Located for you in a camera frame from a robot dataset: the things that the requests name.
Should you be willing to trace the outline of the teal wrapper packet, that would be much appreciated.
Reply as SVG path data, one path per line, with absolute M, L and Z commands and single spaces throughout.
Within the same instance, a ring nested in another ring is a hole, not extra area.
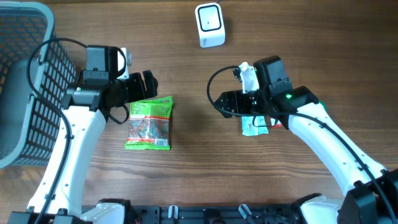
M 243 116 L 241 118 L 243 136 L 251 137 L 269 134 L 264 117 Z

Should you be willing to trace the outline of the green snack bag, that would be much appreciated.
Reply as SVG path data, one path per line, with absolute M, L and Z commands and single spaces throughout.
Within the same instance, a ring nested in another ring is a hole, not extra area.
M 169 123 L 173 98 L 166 96 L 130 104 L 127 150 L 170 150 Z

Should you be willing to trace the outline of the red stick sachet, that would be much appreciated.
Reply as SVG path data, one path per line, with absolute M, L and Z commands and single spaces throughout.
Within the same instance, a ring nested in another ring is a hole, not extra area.
M 271 128 L 280 128 L 280 127 L 282 127 L 282 123 L 278 119 L 270 118 L 270 127 Z

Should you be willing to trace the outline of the green lid jar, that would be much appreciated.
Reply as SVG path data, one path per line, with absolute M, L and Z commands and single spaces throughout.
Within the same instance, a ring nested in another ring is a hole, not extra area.
M 328 110 L 327 110 L 326 104 L 321 100 L 319 100 L 319 103 L 323 106 L 324 110 L 327 112 Z

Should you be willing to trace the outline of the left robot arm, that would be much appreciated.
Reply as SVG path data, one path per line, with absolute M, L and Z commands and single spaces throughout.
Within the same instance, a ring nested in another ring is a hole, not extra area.
M 9 223 L 136 223 L 129 200 L 104 198 L 87 212 L 82 196 L 87 170 L 110 111 L 157 95 L 151 71 L 129 73 L 125 48 L 87 46 L 83 80 L 64 91 L 61 122 L 44 177 L 24 212 L 11 212 Z

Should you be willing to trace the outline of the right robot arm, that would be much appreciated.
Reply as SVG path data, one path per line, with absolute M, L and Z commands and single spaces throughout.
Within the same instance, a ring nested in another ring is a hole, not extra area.
M 294 88 L 282 60 L 271 56 L 232 65 L 242 89 L 223 92 L 212 106 L 225 118 L 268 116 L 299 137 L 323 162 L 344 198 L 311 194 L 292 205 L 290 223 L 397 223 L 397 171 L 363 152 L 305 86 Z

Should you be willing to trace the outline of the white barcode scanner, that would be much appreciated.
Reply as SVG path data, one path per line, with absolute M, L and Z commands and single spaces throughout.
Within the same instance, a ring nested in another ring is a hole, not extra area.
M 198 5 L 195 8 L 195 18 L 201 48 L 224 44 L 226 31 L 221 6 L 217 2 Z

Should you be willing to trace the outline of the grey plastic mesh basket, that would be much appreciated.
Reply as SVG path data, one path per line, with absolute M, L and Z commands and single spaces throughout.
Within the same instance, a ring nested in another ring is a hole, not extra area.
M 78 80 L 56 41 L 53 12 L 39 2 L 1 2 L 1 167 L 46 166 L 62 93 Z

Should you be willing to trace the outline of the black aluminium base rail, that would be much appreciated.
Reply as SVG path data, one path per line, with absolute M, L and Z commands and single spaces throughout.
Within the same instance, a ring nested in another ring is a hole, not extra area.
M 257 223 L 284 224 L 306 223 L 299 206 L 292 203 L 248 206 L 247 217 L 240 206 L 184 207 L 158 205 L 133 205 L 128 223 L 139 224 L 205 224 L 205 223 Z

